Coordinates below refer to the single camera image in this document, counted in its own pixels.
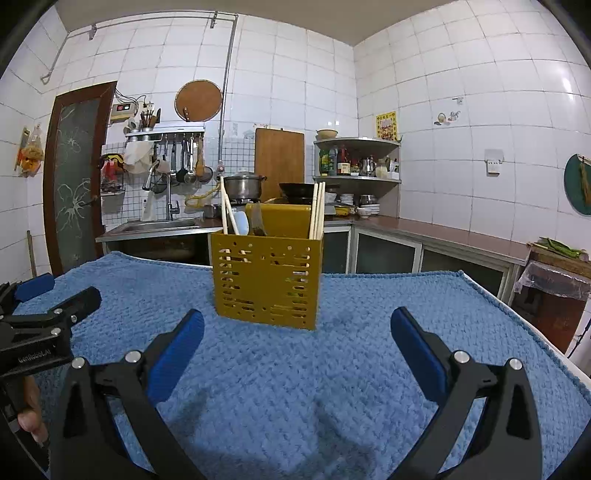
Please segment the person's left hand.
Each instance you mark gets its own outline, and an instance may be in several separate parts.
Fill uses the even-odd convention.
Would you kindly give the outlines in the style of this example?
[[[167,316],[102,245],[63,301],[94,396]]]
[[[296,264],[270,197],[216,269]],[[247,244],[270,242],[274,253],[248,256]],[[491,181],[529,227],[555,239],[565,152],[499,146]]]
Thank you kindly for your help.
[[[38,444],[43,444],[48,430],[42,419],[40,390],[32,376],[23,379],[23,398],[27,407],[18,414],[18,423]]]

